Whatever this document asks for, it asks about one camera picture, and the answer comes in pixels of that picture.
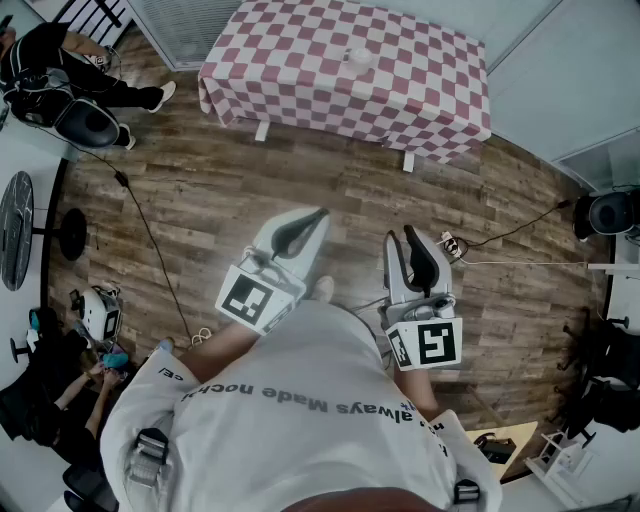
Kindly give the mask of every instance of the white wall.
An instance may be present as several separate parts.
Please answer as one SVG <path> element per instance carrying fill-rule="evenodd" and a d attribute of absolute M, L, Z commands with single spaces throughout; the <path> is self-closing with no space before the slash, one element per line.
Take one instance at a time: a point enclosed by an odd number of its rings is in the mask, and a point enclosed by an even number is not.
<path fill-rule="evenodd" d="M 362 0 L 483 41 L 489 67 L 553 0 Z"/>
<path fill-rule="evenodd" d="M 638 249 L 622 247 L 617 262 L 634 257 Z M 616 276 L 609 305 L 609 318 L 630 319 L 629 332 L 640 334 L 640 281 Z M 587 427 L 595 439 L 587 449 L 594 458 L 578 479 L 578 484 L 593 505 L 608 503 L 631 493 L 640 492 L 640 429 L 621 434 L 607 425 L 591 422 Z M 504 501 L 500 512 L 558 512 L 566 507 L 542 485 L 534 475 L 503 487 Z"/>
<path fill-rule="evenodd" d="M 616 263 L 638 263 L 640 248 L 630 244 L 624 235 L 616 235 Z M 640 334 L 640 272 L 627 272 L 613 277 L 608 318 L 629 317 L 628 332 Z"/>
<path fill-rule="evenodd" d="M 611 427 L 591 422 L 587 432 L 596 433 L 587 447 L 594 457 L 580 475 L 578 485 L 592 506 L 639 493 L 640 429 L 621 434 Z M 503 492 L 500 512 L 567 510 L 534 475 L 505 484 Z"/>
<path fill-rule="evenodd" d="M 535 475 L 502 486 L 500 512 L 560 512 L 567 508 Z"/>
<path fill-rule="evenodd" d="M 5 133 L 0 133 L 0 155 L 0 191 L 16 172 L 26 171 L 33 183 L 34 207 L 46 210 L 60 159 Z M 44 227 L 46 213 L 35 211 L 34 226 Z M 40 305 L 41 255 L 42 237 L 34 236 L 22 287 L 10 292 L 0 284 L 0 389 L 26 367 L 24 356 L 20 364 L 14 363 L 9 339 L 25 339 L 29 310 Z M 65 488 L 62 473 L 68 465 L 58 455 L 21 437 L 12 442 L 1 428 L 0 461 L 0 503 L 8 512 L 43 512 Z"/>
<path fill-rule="evenodd" d="M 489 76 L 491 125 L 548 161 L 640 126 L 640 5 L 563 0 Z"/>

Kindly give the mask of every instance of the hand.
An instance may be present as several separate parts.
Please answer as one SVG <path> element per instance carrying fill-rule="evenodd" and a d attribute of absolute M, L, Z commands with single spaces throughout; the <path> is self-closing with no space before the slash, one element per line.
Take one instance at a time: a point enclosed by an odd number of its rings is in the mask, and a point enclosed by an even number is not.
<path fill-rule="evenodd" d="M 104 372 L 104 382 L 102 385 L 107 389 L 113 389 L 122 382 L 120 375 L 115 370 L 107 370 Z"/>
<path fill-rule="evenodd" d="M 89 370 L 89 375 L 100 375 L 104 371 L 103 363 L 96 363 L 91 370 Z"/>

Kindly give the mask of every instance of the white device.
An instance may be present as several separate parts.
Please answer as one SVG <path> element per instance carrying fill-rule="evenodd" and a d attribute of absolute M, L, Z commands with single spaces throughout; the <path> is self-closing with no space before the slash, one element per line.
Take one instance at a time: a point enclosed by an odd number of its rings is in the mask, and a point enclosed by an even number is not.
<path fill-rule="evenodd" d="M 267 334 L 307 292 L 305 280 L 328 229 L 325 208 L 300 208 L 269 219 L 242 262 L 227 272 L 216 309 Z"/>
<path fill-rule="evenodd" d="M 379 308 L 401 371 L 460 363 L 462 318 L 456 318 L 451 265 L 438 246 L 413 226 L 405 226 L 411 247 L 407 274 L 400 241 L 389 231 L 384 241 L 384 286 L 389 296 Z"/>
<path fill-rule="evenodd" d="M 78 311 L 91 338 L 104 341 L 115 337 L 120 330 L 122 313 L 117 296 L 119 290 L 94 286 L 78 295 L 71 292 L 71 309 Z"/>

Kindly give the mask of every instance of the electrical cord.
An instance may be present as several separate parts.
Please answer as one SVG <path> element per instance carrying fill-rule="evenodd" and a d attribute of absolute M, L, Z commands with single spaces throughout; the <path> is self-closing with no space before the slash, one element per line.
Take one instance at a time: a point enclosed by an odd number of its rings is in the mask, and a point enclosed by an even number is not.
<path fill-rule="evenodd" d="M 205 340 L 211 338 L 211 330 L 208 327 L 203 327 L 198 331 L 198 334 L 194 334 L 191 338 L 191 347 L 195 347 L 196 345 L 202 345 Z"/>
<path fill-rule="evenodd" d="M 385 300 L 387 297 L 380 297 L 379 299 L 373 300 L 371 302 L 368 302 L 367 304 L 363 304 L 362 306 L 356 306 L 355 308 L 351 308 L 350 311 L 352 313 L 355 313 L 356 311 L 360 311 L 362 312 L 363 310 L 365 310 L 366 308 L 368 308 L 369 306 L 373 306 L 374 304 L 377 304 L 378 302 L 382 302 L 383 300 Z"/>
<path fill-rule="evenodd" d="M 153 243 L 153 246 L 156 249 L 156 253 L 158 253 L 158 258 L 160 259 L 160 265 L 162 266 L 162 273 L 164 274 L 164 277 L 167 280 L 167 284 L 169 285 L 169 291 L 171 292 L 173 300 L 174 300 L 174 302 L 176 304 L 176 308 L 178 309 L 178 313 L 180 314 L 180 318 L 182 319 L 182 323 L 184 324 L 184 330 L 187 333 L 187 338 L 192 340 L 192 344 L 193 344 L 193 338 L 191 337 L 191 333 L 189 332 L 189 326 L 187 325 L 187 320 L 185 319 L 184 314 L 182 313 L 182 308 L 180 307 L 180 303 L 178 302 L 178 298 L 176 297 L 176 294 L 173 291 L 173 286 L 171 285 L 171 281 L 169 280 L 169 275 L 167 274 L 167 269 L 166 269 L 165 264 L 164 264 L 164 258 L 162 257 L 162 253 L 160 252 L 160 248 L 158 247 L 158 244 L 156 243 L 156 239 L 153 237 L 153 234 L 151 233 L 151 228 L 149 227 L 149 224 L 147 223 L 147 219 L 145 218 L 144 213 L 142 213 L 142 208 L 140 207 L 140 203 L 138 203 L 138 200 L 136 199 L 136 196 L 133 194 L 133 190 L 131 190 L 131 187 L 129 186 L 129 178 L 127 178 L 127 175 L 124 174 L 123 172 L 120 172 L 118 169 L 116 169 L 113 165 L 111 165 L 104 158 L 102 158 L 102 157 L 100 157 L 100 156 L 98 156 L 98 155 L 96 155 L 94 153 L 91 153 L 90 151 L 86 151 L 84 149 L 80 149 L 75 144 L 72 144 L 71 142 L 69 142 L 66 139 L 63 139 L 62 137 L 58 137 L 57 135 L 54 135 L 53 133 L 45 130 L 44 128 L 41 128 L 39 126 L 34 126 L 34 128 L 37 128 L 38 130 L 42 130 L 43 132 L 48 133 L 52 137 L 55 137 L 58 140 L 66 142 L 71 147 L 75 148 L 77 151 L 80 151 L 81 153 L 86 153 L 87 155 L 91 155 L 93 158 L 95 158 L 97 160 L 100 160 L 101 162 L 104 162 L 109 167 L 111 167 L 111 169 L 113 169 L 115 171 L 115 173 L 116 173 L 115 176 L 114 176 L 115 179 L 118 181 L 118 183 L 120 183 L 120 185 L 122 185 L 124 188 L 126 188 L 129 191 L 129 195 L 131 196 L 131 199 L 133 199 L 133 202 L 135 203 L 136 207 L 138 208 L 138 212 L 140 213 L 140 218 L 142 219 L 142 222 L 144 223 L 144 227 L 147 229 L 147 233 L 149 234 L 149 238 L 151 239 L 151 242 Z"/>
<path fill-rule="evenodd" d="M 384 361 L 384 358 L 387 356 L 389 356 L 389 361 L 387 362 L 387 365 L 384 367 L 385 370 L 389 369 L 389 367 L 391 366 L 391 361 L 393 361 L 392 351 L 387 350 L 386 352 L 383 352 L 382 354 L 380 354 L 380 359 L 382 359 L 383 361 Z"/>
<path fill-rule="evenodd" d="M 487 238 L 486 240 L 484 240 L 483 242 L 467 242 L 465 240 L 465 243 L 467 244 L 468 247 L 481 247 L 493 240 L 497 240 L 498 238 L 504 238 L 505 236 L 509 236 L 509 235 L 513 235 L 514 233 L 520 231 L 521 229 L 526 228 L 527 226 L 531 226 L 531 224 L 535 224 L 536 222 L 542 220 L 543 218 L 545 218 L 547 215 L 549 215 L 550 213 L 556 211 L 556 210 L 561 210 L 563 208 L 566 208 L 568 206 L 571 206 L 574 203 L 574 201 L 571 201 L 569 199 L 565 199 L 564 201 L 560 201 L 557 205 L 555 205 L 553 208 L 551 208 L 550 210 L 546 211 L 545 213 L 543 213 L 542 215 L 536 217 L 535 219 L 533 219 L 532 221 L 527 222 L 526 224 L 523 224 L 522 226 L 518 226 L 516 229 L 513 229 L 511 231 L 509 231 L 508 233 L 503 233 L 501 235 L 496 235 L 496 236 L 492 236 L 491 238 Z"/>
<path fill-rule="evenodd" d="M 466 265 L 587 265 L 588 261 L 467 261 L 463 258 L 458 258 L 462 263 Z"/>

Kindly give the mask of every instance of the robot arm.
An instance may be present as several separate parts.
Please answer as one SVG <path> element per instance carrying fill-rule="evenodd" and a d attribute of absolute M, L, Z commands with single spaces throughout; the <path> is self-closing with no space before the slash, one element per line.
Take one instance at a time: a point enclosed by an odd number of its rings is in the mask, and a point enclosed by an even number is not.
<path fill-rule="evenodd" d="M 227 273 L 216 309 L 266 334 L 298 305 L 329 229 L 325 208 L 300 208 L 269 219 Z"/>
<path fill-rule="evenodd" d="M 460 362 L 462 319 L 455 318 L 451 266 L 438 246 L 413 226 L 404 227 L 411 247 L 407 274 L 402 247 L 393 231 L 384 241 L 384 285 L 380 307 L 398 367 L 432 368 Z"/>

